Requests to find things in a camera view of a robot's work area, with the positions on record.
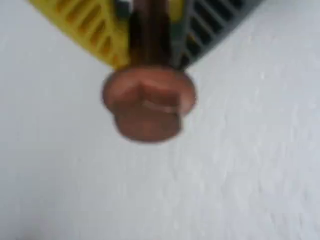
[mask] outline gray plastic part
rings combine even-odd
[[[184,70],[212,50],[263,0],[186,0],[180,41],[172,41],[173,66]]]

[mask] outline white wall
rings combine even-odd
[[[190,69],[184,134],[118,136],[110,69],[0,1],[1,240],[320,239],[320,2],[267,0]]]

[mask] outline screw head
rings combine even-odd
[[[164,66],[139,66],[111,75],[102,98],[123,136],[155,143],[180,133],[182,117],[196,104],[196,89],[181,71]]]

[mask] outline copper screw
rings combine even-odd
[[[112,74],[103,101],[119,132],[134,141],[168,140],[196,103],[191,79],[170,67],[168,0],[135,0],[130,18],[131,65]]]

